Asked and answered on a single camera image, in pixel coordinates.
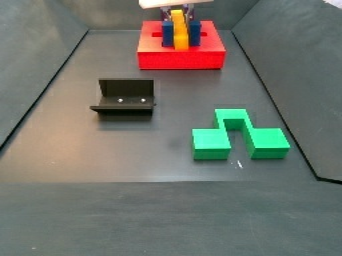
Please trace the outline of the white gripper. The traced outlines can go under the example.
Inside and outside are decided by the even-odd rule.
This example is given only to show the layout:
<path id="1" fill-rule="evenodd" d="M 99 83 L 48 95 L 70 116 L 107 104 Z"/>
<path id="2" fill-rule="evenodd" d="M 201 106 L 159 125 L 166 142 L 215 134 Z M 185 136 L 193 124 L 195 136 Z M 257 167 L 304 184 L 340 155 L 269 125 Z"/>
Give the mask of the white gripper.
<path id="1" fill-rule="evenodd" d="M 161 19 L 171 21 L 171 6 L 183 5 L 187 21 L 194 20 L 194 4 L 213 2 L 214 0 L 139 0 L 143 9 L 161 8 Z"/>

